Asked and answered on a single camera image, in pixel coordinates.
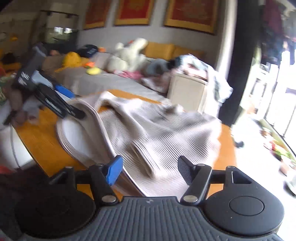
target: tile floor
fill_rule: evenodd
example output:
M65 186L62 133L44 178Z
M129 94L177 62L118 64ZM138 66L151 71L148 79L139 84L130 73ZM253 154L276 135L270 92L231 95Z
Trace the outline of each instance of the tile floor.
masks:
M244 141L244 147L235 150L237 167L282 202L285 216L277 234L284 241L295 241L296 197L285 188L280 162L263 146L259 125L248 115L243 116L233 127L233 134Z

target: silver bolt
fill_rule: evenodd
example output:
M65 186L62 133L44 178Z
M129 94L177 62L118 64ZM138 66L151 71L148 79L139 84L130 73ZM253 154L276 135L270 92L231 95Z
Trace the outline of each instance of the silver bolt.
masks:
M187 195L187 196L183 197L183 200L185 202L196 202L198 200L198 198L193 195Z
M112 195L106 195L102 197L102 201L106 202L106 203L112 203L116 201L116 197L112 196Z

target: striped garment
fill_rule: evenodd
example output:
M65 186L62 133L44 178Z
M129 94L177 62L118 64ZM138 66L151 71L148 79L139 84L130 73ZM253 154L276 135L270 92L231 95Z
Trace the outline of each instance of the striped garment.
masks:
M96 151L106 162L106 156L121 155L124 168L121 174L145 196L177 196L188 188L177 168L180 155L194 164L213 166L219 152L220 121L198 112L184 112L181 106L153 104L140 99L123 99L103 92L94 102L78 99L72 105L84 110L87 119L79 121ZM108 105L112 108L97 114ZM86 166L81 150L69 147L63 134L63 122L76 122L72 117L57 122L57 133L62 146ZM99 162L88 153L94 162Z

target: wooden table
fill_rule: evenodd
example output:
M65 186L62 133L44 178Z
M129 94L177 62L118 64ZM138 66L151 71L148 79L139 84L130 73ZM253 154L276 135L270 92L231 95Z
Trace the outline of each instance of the wooden table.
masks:
M109 92L117 97L127 99L139 98L151 103L158 103L157 101L120 90L109 90ZM23 126L18 127L16 131L32 158L48 176L52 176L65 166L73 166L75 170L85 169L85 166L76 159L73 159L60 145L56 135L56 122L57 116L52 111L45 108L45 110L40 111L38 125L32 125L26 122ZM234 145L228 126L222 125L222 133L219 137L219 141L221 143L220 153L213 168L225 170L228 165L235 166ZM89 185L78 185L77 188L92 197ZM212 184L209 195L222 188L222 184ZM114 191L121 199L122 195L116 190Z

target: white plush toy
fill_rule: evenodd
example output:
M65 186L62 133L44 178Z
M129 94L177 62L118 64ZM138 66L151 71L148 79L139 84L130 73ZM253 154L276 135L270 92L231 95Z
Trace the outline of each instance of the white plush toy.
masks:
M144 49L148 44L148 41L143 38L137 38L127 47L124 47L122 43L118 43L115 47L116 53L110 58L107 70L113 73L118 71L130 71L137 70L145 61L145 55L140 54L140 51Z

